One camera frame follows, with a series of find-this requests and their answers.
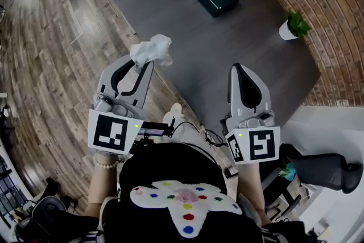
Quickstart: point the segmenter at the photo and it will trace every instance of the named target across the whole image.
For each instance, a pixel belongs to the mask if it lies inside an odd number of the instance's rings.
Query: bracelet
[[[111,168],[117,167],[117,165],[120,163],[119,160],[116,160],[113,164],[104,165],[104,164],[101,164],[100,162],[98,162],[96,160],[96,157],[95,156],[93,157],[93,162],[95,163],[95,165],[101,166],[103,169],[111,169]]]

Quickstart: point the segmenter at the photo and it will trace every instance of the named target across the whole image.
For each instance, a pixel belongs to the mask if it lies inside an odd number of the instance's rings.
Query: white pot
[[[284,40],[293,40],[298,39],[297,36],[294,36],[291,31],[288,28],[288,20],[286,20],[285,23],[282,24],[282,26],[279,28],[279,35]]]

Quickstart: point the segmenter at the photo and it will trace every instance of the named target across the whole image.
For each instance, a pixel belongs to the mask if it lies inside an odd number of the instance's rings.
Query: white tissue
[[[155,35],[150,42],[141,42],[137,45],[131,45],[130,58],[138,67],[155,60],[159,65],[169,66],[173,63],[171,56],[168,54],[171,39],[164,35]]]

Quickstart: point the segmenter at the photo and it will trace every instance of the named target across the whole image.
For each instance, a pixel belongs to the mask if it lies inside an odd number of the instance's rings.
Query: potted plant
[[[303,20],[301,13],[290,10],[288,19],[279,28],[279,35],[284,40],[292,40],[306,36],[310,29],[308,23]]]

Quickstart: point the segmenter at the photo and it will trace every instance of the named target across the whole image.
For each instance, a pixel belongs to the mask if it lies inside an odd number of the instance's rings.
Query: brick wall
[[[278,0],[313,28],[305,42],[321,77],[304,104],[364,106],[364,0]]]

